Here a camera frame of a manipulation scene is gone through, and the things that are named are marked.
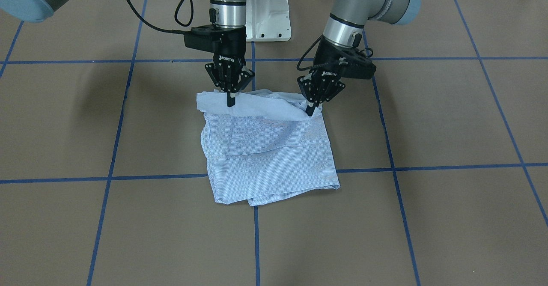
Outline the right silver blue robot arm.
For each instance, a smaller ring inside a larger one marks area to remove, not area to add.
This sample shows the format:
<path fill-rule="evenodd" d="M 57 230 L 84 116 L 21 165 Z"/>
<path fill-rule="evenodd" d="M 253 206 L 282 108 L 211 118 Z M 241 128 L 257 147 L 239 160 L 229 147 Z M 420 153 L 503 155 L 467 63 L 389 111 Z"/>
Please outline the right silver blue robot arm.
<path fill-rule="evenodd" d="M 53 16 L 69 0 L 0 0 L 6 13 L 31 23 L 39 23 Z M 182 23 L 179 11 L 186 0 L 180 0 L 174 20 L 184 30 L 163 29 L 149 23 L 139 13 L 131 0 L 125 0 L 133 14 L 157 32 L 184 37 L 187 48 L 209 52 L 212 62 L 204 66 L 213 84 L 227 95 L 227 106 L 235 106 L 235 98 L 252 81 L 255 73 L 245 63 L 247 0 L 210 0 L 210 23 L 192 27 L 193 17 Z"/>

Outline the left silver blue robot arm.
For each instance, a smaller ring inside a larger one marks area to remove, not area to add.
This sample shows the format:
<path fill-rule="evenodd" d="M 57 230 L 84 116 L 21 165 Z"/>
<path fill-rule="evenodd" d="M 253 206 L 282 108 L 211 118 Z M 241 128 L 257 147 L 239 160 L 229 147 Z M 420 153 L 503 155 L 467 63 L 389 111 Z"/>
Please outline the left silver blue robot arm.
<path fill-rule="evenodd" d="M 345 88 L 342 78 L 368 80 L 374 76 L 373 51 L 359 49 L 368 21 L 406 25 L 417 17 L 420 7 L 421 0 L 335 0 L 323 34 L 313 42 L 317 47 L 313 64 L 297 65 L 299 71 L 307 72 L 297 79 L 307 101 L 307 115 L 312 116 Z"/>

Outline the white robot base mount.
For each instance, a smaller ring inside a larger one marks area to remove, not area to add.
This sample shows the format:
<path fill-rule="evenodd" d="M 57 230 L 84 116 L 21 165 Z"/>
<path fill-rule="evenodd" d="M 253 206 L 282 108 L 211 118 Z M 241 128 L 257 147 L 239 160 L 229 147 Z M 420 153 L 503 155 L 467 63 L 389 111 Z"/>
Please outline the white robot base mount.
<path fill-rule="evenodd" d="M 247 42 L 287 42 L 292 36 L 288 0 L 247 0 Z"/>

